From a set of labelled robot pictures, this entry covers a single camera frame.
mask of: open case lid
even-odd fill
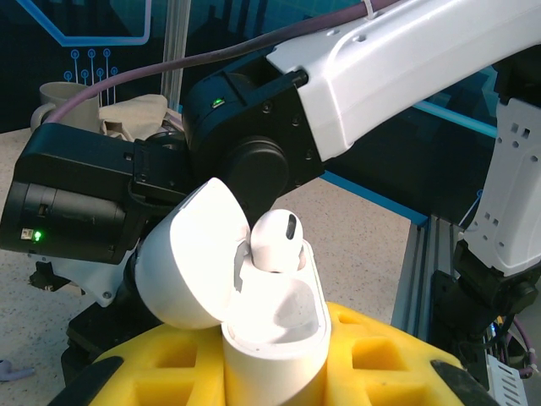
[[[249,224],[242,208],[221,180],[211,179],[143,242],[135,267],[142,300],[158,319],[178,328],[221,324],[245,241]]]

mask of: yellow foam holder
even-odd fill
[[[331,347],[318,380],[325,395],[317,406],[462,405],[430,364],[437,359],[461,367],[458,359],[354,310],[328,306]],[[124,362],[91,406],[226,404],[220,327],[159,326],[98,360],[112,356]]]

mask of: green led light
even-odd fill
[[[41,237],[43,237],[43,233],[41,231],[34,231],[34,241],[40,241]]]
[[[221,106],[223,103],[225,103],[226,100],[221,98],[221,97],[218,97],[217,99],[215,99],[213,102],[212,102],[212,108],[217,108],[219,106]]]

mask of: cloth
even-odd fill
[[[160,132],[167,109],[162,95],[144,95],[100,108],[101,132],[126,141],[146,140]]]

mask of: black screw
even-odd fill
[[[301,115],[295,114],[295,116],[293,116],[291,124],[293,124],[293,127],[298,127],[299,125],[301,125]]]
[[[263,112],[265,114],[268,114],[272,111],[272,101],[267,100],[265,103],[263,103]]]

